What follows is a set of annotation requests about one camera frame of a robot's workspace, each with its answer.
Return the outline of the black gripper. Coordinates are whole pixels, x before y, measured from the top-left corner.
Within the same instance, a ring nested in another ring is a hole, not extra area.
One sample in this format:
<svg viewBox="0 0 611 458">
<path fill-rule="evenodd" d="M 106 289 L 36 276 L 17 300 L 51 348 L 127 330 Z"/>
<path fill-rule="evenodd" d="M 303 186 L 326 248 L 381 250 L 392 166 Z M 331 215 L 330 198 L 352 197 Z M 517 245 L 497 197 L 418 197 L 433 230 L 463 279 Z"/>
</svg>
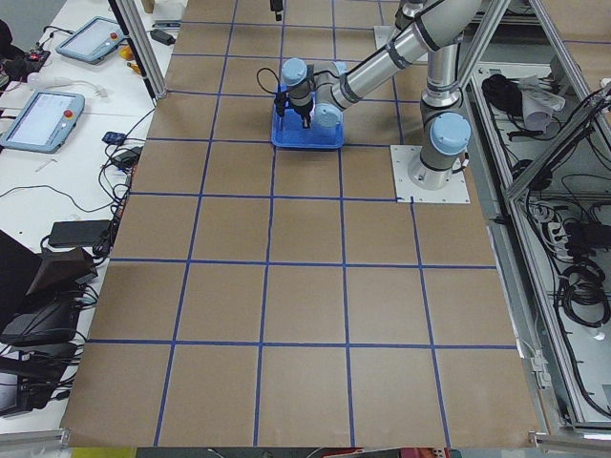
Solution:
<svg viewBox="0 0 611 458">
<path fill-rule="evenodd" d="M 302 118 L 302 127 L 304 129 L 311 128 L 311 113 L 314 109 L 314 100 L 312 93 L 297 95 L 296 93 L 288 94 L 288 101 L 291 109 Z"/>
</svg>

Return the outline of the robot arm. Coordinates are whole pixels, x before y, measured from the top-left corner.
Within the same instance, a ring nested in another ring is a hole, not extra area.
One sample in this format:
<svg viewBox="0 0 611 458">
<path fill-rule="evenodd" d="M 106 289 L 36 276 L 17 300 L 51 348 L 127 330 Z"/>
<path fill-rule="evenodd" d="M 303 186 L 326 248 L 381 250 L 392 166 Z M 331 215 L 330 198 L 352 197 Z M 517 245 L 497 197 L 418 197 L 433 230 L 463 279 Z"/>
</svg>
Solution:
<svg viewBox="0 0 611 458">
<path fill-rule="evenodd" d="M 471 125 L 458 111 L 458 55 L 463 31 L 480 6 L 478 1 L 403 1 L 387 41 L 351 70 L 341 62 L 286 60 L 275 93 L 273 144 L 308 150 L 341 147 L 345 111 L 425 56 L 424 142 L 409 165 L 409 178 L 422 189 L 442 189 L 459 173 L 454 164 L 467 154 L 471 140 Z"/>
</svg>

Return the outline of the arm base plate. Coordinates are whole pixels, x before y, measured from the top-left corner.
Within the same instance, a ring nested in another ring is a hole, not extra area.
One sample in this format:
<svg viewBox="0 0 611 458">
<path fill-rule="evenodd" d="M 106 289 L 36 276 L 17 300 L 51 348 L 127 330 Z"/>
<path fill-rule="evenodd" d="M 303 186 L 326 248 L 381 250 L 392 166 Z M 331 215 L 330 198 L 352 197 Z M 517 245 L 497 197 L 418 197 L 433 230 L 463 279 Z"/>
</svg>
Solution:
<svg viewBox="0 0 611 458">
<path fill-rule="evenodd" d="M 425 167 L 417 145 L 391 145 L 390 156 L 395 199 L 405 203 L 470 204 L 461 163 L 457 158 L 448 171 Z"/>
</svg>

